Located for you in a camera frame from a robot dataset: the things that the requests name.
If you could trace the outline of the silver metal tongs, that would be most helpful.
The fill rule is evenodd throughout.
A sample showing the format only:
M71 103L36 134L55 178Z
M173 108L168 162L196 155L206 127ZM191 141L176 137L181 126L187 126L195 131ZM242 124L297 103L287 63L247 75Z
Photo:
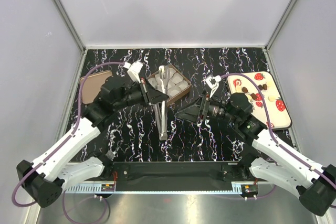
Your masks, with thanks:
M164 94L167 94L167 86L169 82L169 68L168 66L159 66L159 81L157 87L161 88L161 92ZM160 141L166 141L167 140L167 107L166 107L166 101L163 101L161 105L158 103L154 106L154 112L155 112L155 119L157 124L157 129L159 132L159 140Z

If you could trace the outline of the brown round chocolate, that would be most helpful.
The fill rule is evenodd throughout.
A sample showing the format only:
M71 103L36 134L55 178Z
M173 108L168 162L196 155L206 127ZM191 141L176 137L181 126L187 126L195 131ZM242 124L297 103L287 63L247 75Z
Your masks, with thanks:
M247 93L248 92L248 89L246 87L242 87L241 90L242 90L243 93Z

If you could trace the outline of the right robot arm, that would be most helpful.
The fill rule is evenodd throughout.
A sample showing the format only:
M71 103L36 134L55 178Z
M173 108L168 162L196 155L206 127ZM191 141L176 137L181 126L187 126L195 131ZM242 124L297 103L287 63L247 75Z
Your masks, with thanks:
M242 179L266 180L292 193L311 213L324 216L328 209L335 207L335 166L323 166L299 153L275 136L267 125L253 116L252 111L252 105L242 93L232 94L228 102L211 99L203 93L175 116L191 123L206 118L224 123L240 141L274 161L270 164L262 157L246 157L238 167Z

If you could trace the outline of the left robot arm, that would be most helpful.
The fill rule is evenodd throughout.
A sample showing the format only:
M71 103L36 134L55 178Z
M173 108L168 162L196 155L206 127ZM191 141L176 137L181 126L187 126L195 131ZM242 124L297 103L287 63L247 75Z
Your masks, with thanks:
M20 186L35 203L45 208L53 204L62 192L87 179L109 179L113 175L113 161L104 154L94 154L74 166L66 165L87 143L111 125L120 110L137 104L151 106L168 98L145 78L128 87L118 86L112 77L107 78L71 130L32 162L23 160L17 165Z

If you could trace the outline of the dark square chocolate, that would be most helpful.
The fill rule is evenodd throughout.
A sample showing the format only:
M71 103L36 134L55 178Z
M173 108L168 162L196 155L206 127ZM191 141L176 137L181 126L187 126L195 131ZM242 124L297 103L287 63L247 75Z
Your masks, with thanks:
M251 94L251 97L252 97L253 99L257 99L257 98L258 98L258 96L257 96L256 94L254 94L254 93Z

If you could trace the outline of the white round chocolate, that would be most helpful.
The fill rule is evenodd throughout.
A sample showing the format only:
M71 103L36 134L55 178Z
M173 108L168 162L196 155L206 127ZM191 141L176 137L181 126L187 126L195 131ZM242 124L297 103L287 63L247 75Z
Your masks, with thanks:
M274 102L274 101L276 101L276 97L275 97L275 96L269 96L269 97L268 97L268 100L269 100L270 102Z

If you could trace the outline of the brown tin box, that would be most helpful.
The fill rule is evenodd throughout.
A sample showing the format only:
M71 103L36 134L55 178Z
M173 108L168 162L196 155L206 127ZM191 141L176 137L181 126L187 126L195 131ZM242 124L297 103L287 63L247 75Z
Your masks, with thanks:
M178 100L184 98L185 96L188 96L189 92L191 91L192 85L189 79L187 79L187 77L185 77L175 66L173 65L167 65L167 66L169 68L170 76L167 86L168 88L167 94L169 96L169 99L167 100L166 105L170 106L173 103L177 102ZM179 73L184 78L184 80L174 85L173 83L170 83L170 78L176 72ZM160 79L159 71L156 71L155 73L151 74L149 77L147 77L147 79L153 87L157 88L158 87L157 82Z

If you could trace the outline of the white paper cup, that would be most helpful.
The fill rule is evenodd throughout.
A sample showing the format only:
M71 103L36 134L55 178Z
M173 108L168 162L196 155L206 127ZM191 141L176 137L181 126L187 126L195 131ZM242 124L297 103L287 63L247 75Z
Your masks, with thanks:
M182 82L184 80L184 78L179 74L179 73L175 73L174 75L172 75L172 77L170 78L170 83L173 83L174 85Z

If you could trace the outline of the brown tin lid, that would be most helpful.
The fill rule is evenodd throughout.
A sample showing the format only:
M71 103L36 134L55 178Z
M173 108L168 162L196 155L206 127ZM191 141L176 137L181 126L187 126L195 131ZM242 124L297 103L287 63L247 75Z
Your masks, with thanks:
M90 74L82 87L81 101L83 104L92 103L100 92L106 79L112 76L111 70Z

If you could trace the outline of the strawberry pattern tray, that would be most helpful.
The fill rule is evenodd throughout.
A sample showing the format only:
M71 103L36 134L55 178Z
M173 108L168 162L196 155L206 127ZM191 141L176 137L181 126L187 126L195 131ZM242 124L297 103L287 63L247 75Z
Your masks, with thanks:
M243 93L242 87L248 89L248 92L243 94L252 105L253 116L265 125L270 125L274 130L284 130L291 127L290 115L270 73L265 71L250 72L246 73L244 77L232 75L227 78L227 82L230 93ZM252 93L256 94L258 98L253 99ZM269 96L275 96L276 101L270 102ZM270 124L267 122L265 109L268 110Z

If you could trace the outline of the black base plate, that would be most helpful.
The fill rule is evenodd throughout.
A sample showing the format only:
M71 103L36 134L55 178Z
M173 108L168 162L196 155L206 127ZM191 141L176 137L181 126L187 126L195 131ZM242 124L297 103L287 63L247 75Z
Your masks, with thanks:
M115 162L116 191L224 191L232 182L254 183L237 162Z

